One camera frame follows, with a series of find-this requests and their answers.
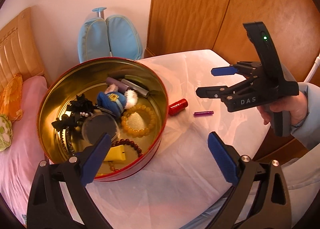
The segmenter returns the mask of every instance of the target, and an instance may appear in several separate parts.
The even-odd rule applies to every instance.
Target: person's arm
[[[298,124],[293,125],[292,135],[307,149],[313,149],[320,142],[320,88],[311,83],[299,83],[308,100],[306,117]]]

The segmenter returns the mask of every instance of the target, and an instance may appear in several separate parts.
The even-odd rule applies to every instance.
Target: wooden door
[[[229,0],[152,0],[147,50],[154,55],[212,49]]]
[[[312,0],[230,0],[213,51],[230,64],[258,61],[242,23],[263,21],[282,63],[302,82],[320,52],[320,13]]]

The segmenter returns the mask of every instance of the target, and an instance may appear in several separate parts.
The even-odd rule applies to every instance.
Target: orange cloth
[[[0,94],[0,114],[5,114],[11,122],[22,118],[20,109],[22,97],[22,76],[17,74]]]

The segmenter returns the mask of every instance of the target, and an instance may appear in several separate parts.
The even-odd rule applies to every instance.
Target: purple tube
[[[108,77],[106,79],[106,84],[111,85],[111,84],[115,84],[116,86],[118,86],[118,91],[120,93],[125,93],[126,90],[128,90],[130,87],[126,84],[124,84],[123,82],[120,82],[116,79],[113,79],[112,77]]]
[[[198,111],[193,114],[195,117],[213,115],[213,111]]]

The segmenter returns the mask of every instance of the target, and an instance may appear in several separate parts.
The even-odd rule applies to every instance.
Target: red cylinder
[[[182,111],[183,109],[188,107],[188,102],[186,99],[181,99],[180,101],[176,101],[172,104],[169,105],[169,111],[168,114],[170,116],[174,116],[177,113],[179,113],[180,111]]]

